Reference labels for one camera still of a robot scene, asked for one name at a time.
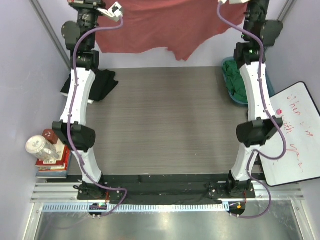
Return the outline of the red t shirt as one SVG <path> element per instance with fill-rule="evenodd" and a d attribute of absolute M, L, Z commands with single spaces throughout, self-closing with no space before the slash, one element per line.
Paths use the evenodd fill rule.
<path fill-rule="evenodd" d="M 230 26 L 217 15 L 216 0 L 121 0 L 123 27 L 100 31 L 102 53 L 140 54 L 166 48 L 176 60 L 187 61 L 206 40 Z"/>

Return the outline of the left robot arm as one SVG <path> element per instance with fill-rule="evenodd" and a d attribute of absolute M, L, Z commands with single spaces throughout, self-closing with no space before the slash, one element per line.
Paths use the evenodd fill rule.
<path fill-rule="evenodd" d="M 70 51 L 70 86 L 67 102 L 59 121 L 52 123 L 58 138 L 70 149 L 82 173 L 78 196 L 101 198 L 105 195 L 104 177 L 99 169 L 93 146 L 96 132 L 86 126 L 86 112 L 92 85 L 99 65 L 99 52 L 95 47 L 95 34 L 88 32 L 98 25 L 102 0 L 70 0 L 77 11 L 76 21 L 67 21 L 61 28 L 66 49 Z"/>

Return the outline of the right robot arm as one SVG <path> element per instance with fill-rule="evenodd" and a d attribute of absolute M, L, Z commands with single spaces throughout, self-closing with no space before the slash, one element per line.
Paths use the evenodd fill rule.
<path fill-rule="evenodd" d="M 227 194 L 241 198 L 251 189 L 252 168 L 258 151 L 283 125 L 271 105 L 266 82 L 264 50 L 272 47 L 279 37 L 283 23 L 268 20 L 268 0 L 247 1 L 242 31 L 243 42 L 236 44 L 233 58 L 244 81 L 248 101 L 248 121 L 236 128 L 240 143 L 234 166 L 226 181 Z"/>

